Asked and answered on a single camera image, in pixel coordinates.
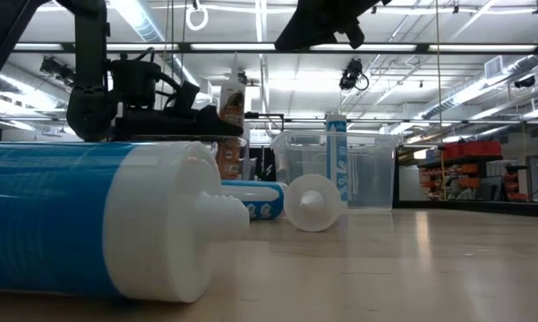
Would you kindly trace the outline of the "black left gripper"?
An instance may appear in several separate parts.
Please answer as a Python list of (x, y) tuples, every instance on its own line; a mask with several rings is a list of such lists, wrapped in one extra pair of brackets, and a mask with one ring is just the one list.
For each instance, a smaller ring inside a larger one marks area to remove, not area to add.
[(132, 140), (137, 136), (191, 135), (241, 136), (243, 127), (223, 121), (215, 106), (201, 110), (166, 108), (164, 110), (127, 107), (116, 117), (115, 140)]

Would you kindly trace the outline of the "brown-label caulk tube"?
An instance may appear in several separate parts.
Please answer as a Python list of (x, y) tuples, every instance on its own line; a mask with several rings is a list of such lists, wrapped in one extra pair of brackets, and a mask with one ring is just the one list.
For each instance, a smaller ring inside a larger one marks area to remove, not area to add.
[(244, 92), (246, 86), (238, 78), (238, 54), (234, 60), (229, 79), (221, 86), (219, 118), (237, 127), (237, 134), (224, 134), (218, 143), (218, 168), (224, 180), (237, 179), (240, 170), (240, 137), (243, 134)]

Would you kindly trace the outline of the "blue silicone sealant tube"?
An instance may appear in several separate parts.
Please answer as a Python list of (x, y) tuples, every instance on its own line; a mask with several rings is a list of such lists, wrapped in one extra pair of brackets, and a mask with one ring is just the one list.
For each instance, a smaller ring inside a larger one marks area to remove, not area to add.
[(348, 206), (348, 157), (346, 117), (341, 114), (326, 116), (327, 177), (335, 184), (342, 205)]
[(0, 143), (0, 291), (193, 302), (248, 226), (199, 142)]
[(282, 182), (223, 180), (222, 193), (239, 199), (251, 220), (275, 220), (284, 213), (287, 185)]

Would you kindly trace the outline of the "orange sealant tube white nozzle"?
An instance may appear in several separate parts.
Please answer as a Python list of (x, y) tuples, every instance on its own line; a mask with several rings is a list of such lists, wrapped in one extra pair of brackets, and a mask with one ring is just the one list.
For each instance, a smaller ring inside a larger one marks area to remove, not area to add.
[(344, 205), (335, 183), (319, 174), (305, 174), (292, 181), (285, 191), (284, 210), (288, 220), (305, 232), (330, 228)]

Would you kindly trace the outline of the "thin hanging pole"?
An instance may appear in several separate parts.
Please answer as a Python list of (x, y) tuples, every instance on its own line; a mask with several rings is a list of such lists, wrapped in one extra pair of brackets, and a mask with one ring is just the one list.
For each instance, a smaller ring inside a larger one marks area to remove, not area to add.
[[(437, 54), (437, 72), (438, 72), (438, 109), (440, 130), (443, 130), (443, 118), (441, 112), (442, 103), (442, 88), (441, 88), (441, 69), (440, 69), (440, 0), (435, 0), (435, 21), (436, 21), (436, 54)], [(440, 152), (440, 170), (441, 170), (441, 199), (447, 201), (447, 187), (446, 187), (446, 170), (444, 165), (444, 151), (443, 139), (440, 138), (440, 144), (438, 150)]]

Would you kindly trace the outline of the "large clear plastic bin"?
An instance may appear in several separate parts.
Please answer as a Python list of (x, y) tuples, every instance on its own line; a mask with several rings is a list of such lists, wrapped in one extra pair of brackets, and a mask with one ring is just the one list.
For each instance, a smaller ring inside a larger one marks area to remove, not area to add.
[[(327, 177), (325, 131), (283, 131), (271, 142), (279, 182), (305, 174)], [(393, 204), (398, 138), (351, 133), (347, 137), (348, 207), (390, 209)]]

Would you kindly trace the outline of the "shelf with red bins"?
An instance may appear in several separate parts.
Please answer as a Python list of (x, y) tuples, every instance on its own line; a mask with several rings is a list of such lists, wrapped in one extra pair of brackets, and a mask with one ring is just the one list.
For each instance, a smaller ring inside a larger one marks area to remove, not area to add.
[(519, 185), (525, 169), (495, 140), (460, 140), (428, 150), (419, 177), (429, 201), (527, 202)]

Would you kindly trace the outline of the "black overhead frame beam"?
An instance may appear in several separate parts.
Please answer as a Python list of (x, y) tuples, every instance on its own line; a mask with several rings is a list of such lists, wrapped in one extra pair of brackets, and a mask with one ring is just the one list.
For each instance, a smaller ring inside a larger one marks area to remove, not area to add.
[[(107, 51), (142, 52), (148, 47), (167, 53), (246, 53), (246, 54), (281, 54), (281, 49), (271, 43), (109, 43)], [(365, 55), (538, 55), (538, 44), (483, 44), (483, 43), (391, 43), (369, 42), (356, 49), (347, 43), (325, 44), (301, 48), (298, 54), (360, 54)]]

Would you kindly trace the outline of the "silver ventilation duct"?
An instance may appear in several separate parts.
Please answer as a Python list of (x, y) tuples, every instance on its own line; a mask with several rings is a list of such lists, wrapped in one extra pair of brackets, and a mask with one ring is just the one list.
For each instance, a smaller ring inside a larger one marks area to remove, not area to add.
[(538, 55), (498, 55), (483, 65), (483, 71), (426, 104), (415, 120), (428, 120), (436, 114), (463, 105), (492, 89), (519, 81), (538, 70)]

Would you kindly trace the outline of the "black table frame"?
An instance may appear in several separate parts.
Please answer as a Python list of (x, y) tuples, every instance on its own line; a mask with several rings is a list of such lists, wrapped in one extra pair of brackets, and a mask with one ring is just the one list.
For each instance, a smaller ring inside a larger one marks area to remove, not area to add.
[(538, 217), (538, 203), (496, 202), (472, 200), (398, 200), (393, 202), (394, 209), (446, 209), (483, 213), (506, 214), (513, 216)]

